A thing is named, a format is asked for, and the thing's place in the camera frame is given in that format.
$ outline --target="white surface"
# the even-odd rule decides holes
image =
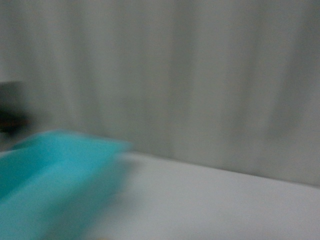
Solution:
[[[315,240],[320,190],[132,154],[126,190],[83,238]]]

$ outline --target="blue plastic container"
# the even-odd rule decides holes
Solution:
[[[0,239],[73,240],[119,190],[128,143],[36,134],[0,157]]]

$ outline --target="white tabletop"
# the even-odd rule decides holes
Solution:
[[[131,154],[121,197],[84,240],[316,240],[318,188]]]

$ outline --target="dark object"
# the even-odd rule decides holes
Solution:
[[[29,125],[28,117],[24,113],[10,112],[0,109],[0,132],[13,137],[21,129]]]

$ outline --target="white curtain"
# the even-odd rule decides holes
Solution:
[[[37,131],[320,185],[319,13],[318,0],[2,1],[0,76],[25,83]]]

